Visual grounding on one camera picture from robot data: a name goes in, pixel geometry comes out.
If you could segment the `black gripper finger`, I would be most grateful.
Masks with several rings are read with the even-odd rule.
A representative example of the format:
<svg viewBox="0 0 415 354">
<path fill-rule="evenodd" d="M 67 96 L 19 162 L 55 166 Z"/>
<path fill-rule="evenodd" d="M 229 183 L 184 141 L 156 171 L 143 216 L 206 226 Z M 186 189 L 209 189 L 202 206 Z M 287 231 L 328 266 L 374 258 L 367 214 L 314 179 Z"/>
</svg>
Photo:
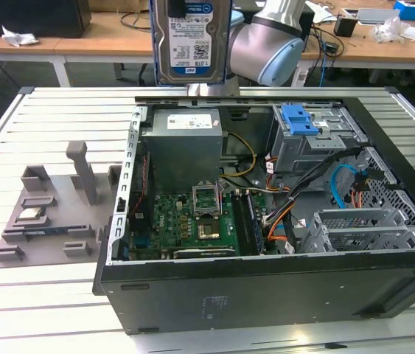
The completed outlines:
<svg viewBox="0 0 415 354">
<path fill-rule="evenodd" d="M 186 1 L 185 0 L 167 0 L 168 17 L 185 17 Z"/>
</svg>

